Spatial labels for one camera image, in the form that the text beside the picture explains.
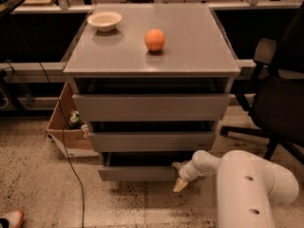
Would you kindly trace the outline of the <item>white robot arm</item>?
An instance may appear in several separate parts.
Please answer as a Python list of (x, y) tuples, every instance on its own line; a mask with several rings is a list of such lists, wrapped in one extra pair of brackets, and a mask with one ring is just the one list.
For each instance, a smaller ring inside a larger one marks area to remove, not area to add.
[(217, 158), (199, 150), (173, 166), (176, 192), (199, 177), (217, 177), (218, 228), (276, 228), (271, 206), (290, 204), (299, 193), (290, 170), (246, 151)]

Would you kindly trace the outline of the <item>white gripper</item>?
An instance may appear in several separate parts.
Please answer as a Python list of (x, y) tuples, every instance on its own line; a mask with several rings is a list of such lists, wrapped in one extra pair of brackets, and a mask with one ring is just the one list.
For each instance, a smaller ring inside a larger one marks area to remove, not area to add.
[(199, 175), (198, 169), (194, 166), (194, 164), (191, 161), (184, 161), (184, 162), (174, 161), (172, 163), (172, 166), (176, 169), (179, 169), (179, 176), (180, 176), (180, 178), (177, 178), (176, 184), (173, 188), (173, 191), (175, 193), (182, 191), (187, 186), (188, 181), (195, 180)]

